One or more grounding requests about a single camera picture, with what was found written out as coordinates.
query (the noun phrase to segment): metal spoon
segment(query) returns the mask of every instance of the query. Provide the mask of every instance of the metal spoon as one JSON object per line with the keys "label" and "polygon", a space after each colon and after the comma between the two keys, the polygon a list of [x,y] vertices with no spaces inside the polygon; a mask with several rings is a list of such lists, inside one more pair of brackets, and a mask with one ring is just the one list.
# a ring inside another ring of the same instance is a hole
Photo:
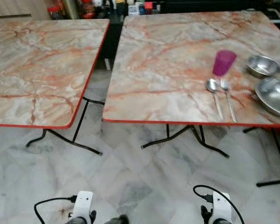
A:
{"label": "metal spoon", "polygon": [[225,90],[225,92],[226,92],[226,96],[227,96],[227,99],[228,99],[232,120],[233,120],[233,122],[236,123],[237,119],[236,119],[236,116],[235,116],[235,113],[234,113],[234,110],[233,110],[232,100],[231,100],[231,97],[230,97],[230,94],[229,94],[229,90],[230,90],[229,83],[223,78],[221,79],[221,88],[223,90]]}
{"label": "metal spoon", "polygon": [[216,82],[215,79],[210,78],[209,80],[206,81],[206,88],[208,89],[208,91],[213,93],[219,116],[221,120],[224,120],[223,113],[219,104],[219,100],[217,99],[216,96],[216,91],[218,90],[218,83]]}

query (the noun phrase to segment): wire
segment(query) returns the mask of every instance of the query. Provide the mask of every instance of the wire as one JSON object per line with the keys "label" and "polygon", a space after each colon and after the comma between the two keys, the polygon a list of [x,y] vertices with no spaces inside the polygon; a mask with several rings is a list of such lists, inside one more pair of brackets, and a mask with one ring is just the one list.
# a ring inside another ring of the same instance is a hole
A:
{"label": "wire", "polygon": [[214,188],[212,188],[212,187],[210,187],[210,186],[207,186],[207,185],[196,185],[196,186],[194,186],[194,187],[193,187],[194,193],[195,193],[197,196],[199,196],[199,197],[201,197],[201,198],[203,198],[203,199],[205,199],[205,196],[198,194],[197,191],[196,191],[196,188],[208,188],[208,189],[211,189],[211,190],[217,192],[219,195],[221,195],[223,198],[225,198],[225,199],[228,201],[228,203],[229,203],[229,204],[234,208],[234,210],[236,211],[236,213],[237,213],[238,217],[240,218],[242,224],[245,224],[244,219],[243,219],[243,217],[241,216],[241,214],[239,213],[237,207],[235,207],[235,205],[231,202],[231,200],[229,200],[228,197],[226,197],[226,196],[225,196],[224,194],[222,194],[220,191],[218,191],[217,189],[214,189]]}
{"label": "wire", "polygon": [[46,203],[46,202],[51,202],[51,201],[55,201],[55,200],[68,200],[68,201],[71,201],[72,203],[75,203],[77,199],[77,196],[76,195],[73,195],[72,197],[55,197],[55,198],[51,198],[51,199],[47,199],[47,200],[44,200],[44,201],[41,201],[41,202],[38,202],[34,205],[34,212],[36,214],[36,216],[38,217],[39,221],[41,221],[42,224],[45,224],[44,220],[42,219],[41,215],[38,213],[37,211],[37,206],[40,205],[40,204],[43,204],[43,203]]}

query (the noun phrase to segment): table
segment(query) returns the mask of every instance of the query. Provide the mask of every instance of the table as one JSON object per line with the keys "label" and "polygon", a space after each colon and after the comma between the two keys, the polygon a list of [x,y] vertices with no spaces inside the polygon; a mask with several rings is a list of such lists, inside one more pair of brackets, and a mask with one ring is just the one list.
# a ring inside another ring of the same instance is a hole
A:
{"label": "table", "polygon": [[[224,91],[217,93],[221,121],[205,81],[212,77],[216,53],[238,57],[225,76],[230,82],[237,123]],[[165,142],[191,129],[205,147],[202,125],[280,127],[280,117],[264,110],[254,92],[259,79],[246,71],[254,54],[280,62],[280,31],[261,12],[206,12],[127,17],[121,32],[103,112],[109,122],[166,124]],[[169,124],[185,124],[170,136]],[[201,137],[194,125],[200,126]]]}
{"label": "table", "polygon": [[43,128],[43,135],[69,128],[108,26],[109,20],[0,22],[0,126]]}

